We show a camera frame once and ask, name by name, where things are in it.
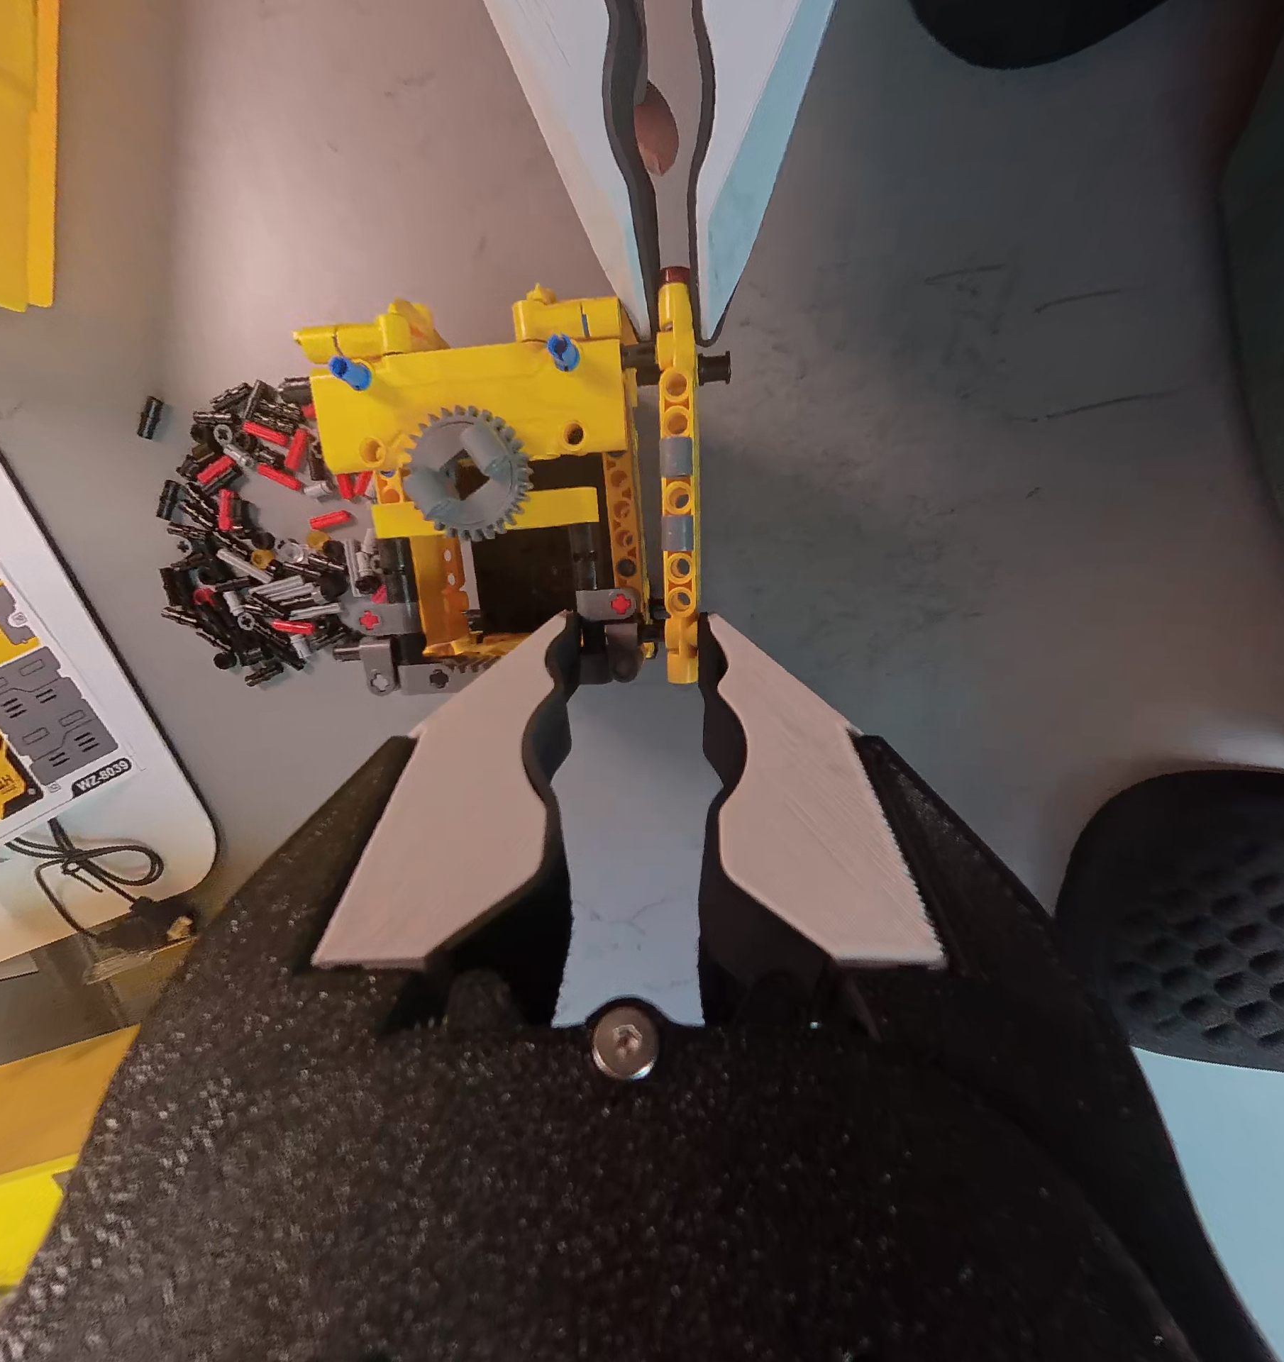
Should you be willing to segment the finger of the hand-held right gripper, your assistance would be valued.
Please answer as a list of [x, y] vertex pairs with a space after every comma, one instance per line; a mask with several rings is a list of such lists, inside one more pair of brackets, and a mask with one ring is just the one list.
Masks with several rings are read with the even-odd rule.
[[716, 338], [748, 266], [834, 3], [695, 3], [700, 123], [687, 226], [695, 319]]
[[634, 125], [647, 88], [639, 3], [487, 3], [515, 77], [636, 327], [657, 325], [657, 197]]

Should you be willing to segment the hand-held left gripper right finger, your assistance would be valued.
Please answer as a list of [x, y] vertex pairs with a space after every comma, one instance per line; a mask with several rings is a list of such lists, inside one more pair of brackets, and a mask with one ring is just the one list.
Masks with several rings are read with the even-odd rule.
[[941, 970], [947, 954], [855, 748], [861, 731], [710, 615], [737, 720], [739, 773], [718, 815], [729, 880], [853, 968]]

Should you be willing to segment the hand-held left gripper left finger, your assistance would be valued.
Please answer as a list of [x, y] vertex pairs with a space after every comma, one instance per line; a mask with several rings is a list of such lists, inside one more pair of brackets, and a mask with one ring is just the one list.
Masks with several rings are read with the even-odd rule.
[[578, 615], [554, 617], [412, 733], [315, 968], [424, 968], [542, 882], [561, 853], [552, 777], [571, 752], [580, 643]]

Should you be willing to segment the yellow lego model black base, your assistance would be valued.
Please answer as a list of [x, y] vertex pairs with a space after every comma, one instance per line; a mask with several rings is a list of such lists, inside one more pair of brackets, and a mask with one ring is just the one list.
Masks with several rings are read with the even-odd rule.
[[374, 695], [450, 693], [563, 613], [584, 684], [628, 684], [655, 653], [628, 365], [649, 352], [611, 296], [536, 287], [513, 323], [452, 348], [395, 300], [294, 334], [328, 472], [370, 479], [376, 565], [338, 657]]

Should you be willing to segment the yellow lego beam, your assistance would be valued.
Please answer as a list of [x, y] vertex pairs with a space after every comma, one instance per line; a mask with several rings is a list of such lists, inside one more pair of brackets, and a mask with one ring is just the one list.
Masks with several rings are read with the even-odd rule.
[[660, 285], [655, 359], [668, 682], [691, 685], [700, 676], [700, 380], [731, 373], [727, 357], [708, 365], [700, 353], [691, 287]]

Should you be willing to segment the pile of red black lego pins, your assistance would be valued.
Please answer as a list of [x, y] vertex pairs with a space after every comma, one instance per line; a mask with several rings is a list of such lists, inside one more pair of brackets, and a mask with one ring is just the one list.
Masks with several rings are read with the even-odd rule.
[[191, 413], [187, 441], [157, 502], [176, 554], [164, 619], [248, 687], [355, 661], [388, 592], [365, 487], [328, 470], [311, 382], [231, 386]]

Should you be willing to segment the lego sticker sheet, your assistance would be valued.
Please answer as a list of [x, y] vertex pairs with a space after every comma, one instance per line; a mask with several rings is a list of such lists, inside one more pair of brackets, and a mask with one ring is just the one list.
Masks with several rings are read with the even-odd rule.
[[140, 769], [134, 748], [0, 563], [0, 846]]

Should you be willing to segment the person's right hand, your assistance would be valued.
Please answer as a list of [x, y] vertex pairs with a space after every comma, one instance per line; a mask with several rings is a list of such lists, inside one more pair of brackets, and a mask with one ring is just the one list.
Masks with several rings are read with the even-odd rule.
[[666, 96], [651, 81], [634, 106], [634, 134], [637, 155], [651, 178], [666, 176], [676, 165], [681, 140]]

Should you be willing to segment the white rounded board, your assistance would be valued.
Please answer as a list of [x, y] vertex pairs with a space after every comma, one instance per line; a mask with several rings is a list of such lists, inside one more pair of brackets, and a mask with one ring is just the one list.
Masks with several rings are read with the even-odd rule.
[[54, 846], [50, 821], [57, 821], [78, 848], [143, 846], [162, 859], [162, 876], [151, 886], [153, 895], [172, 897], [208, 876], [218, 857], [218, 838], [206, 807], [12, 477], [2, 453], [0, 563], [46, 630], [69, 653], [94, 701], [105, 710], [109, 725], [119, 729], [141, 766], [140, 773], [122, 785], [109, 785], [54, 815], [38, 817], [15, 840], [0, 846], [4, 979], [25, 972], [33, 952], [73, 935], [65, 916], [92, 930], [128, 912], [128, 905], [113, 891], [92, 890], [50, 870], [48, 884], [63, 907], [63, 912], [54, 911], [36, 880], [38, 867], [52, 861], [52, 855], [21, 855], [14, 849], [15, 842]]

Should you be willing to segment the yellow parts bin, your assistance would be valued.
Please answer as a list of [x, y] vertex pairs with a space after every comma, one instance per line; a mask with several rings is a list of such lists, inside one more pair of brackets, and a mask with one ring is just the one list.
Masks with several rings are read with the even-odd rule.
[[0, 308], [56, 292], [57, 3], [0, 3]]
[[138, 1029], [0, 1065], [0, 1292], [21, 1282]]

